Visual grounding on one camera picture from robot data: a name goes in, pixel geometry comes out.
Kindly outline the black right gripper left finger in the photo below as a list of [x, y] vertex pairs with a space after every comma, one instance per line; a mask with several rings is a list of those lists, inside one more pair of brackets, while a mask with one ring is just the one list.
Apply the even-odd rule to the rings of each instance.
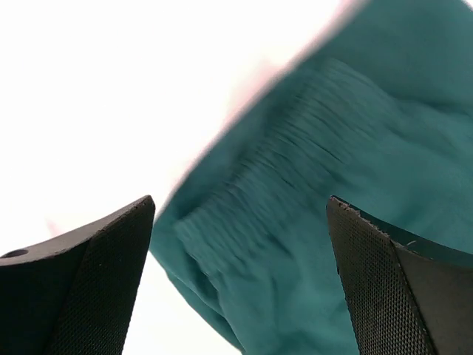
[[1, 257], [1, 353], [121, 354], [154, 201]]

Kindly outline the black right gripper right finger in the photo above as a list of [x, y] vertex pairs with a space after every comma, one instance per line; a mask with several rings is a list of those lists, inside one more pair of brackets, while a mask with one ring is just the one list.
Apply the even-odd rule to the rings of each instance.
[[332, 196], [327, 223], [360, 354], [472, 353], [472, 255]]

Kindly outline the teal green shorts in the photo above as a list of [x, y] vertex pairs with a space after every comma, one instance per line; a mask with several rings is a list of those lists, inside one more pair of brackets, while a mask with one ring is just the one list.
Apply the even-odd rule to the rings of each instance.
[[244, 354], [356, 354], [325, 206], [333, 195], [472, 250], [472, 10], [369, 1], [175, 192], [151, 252]]

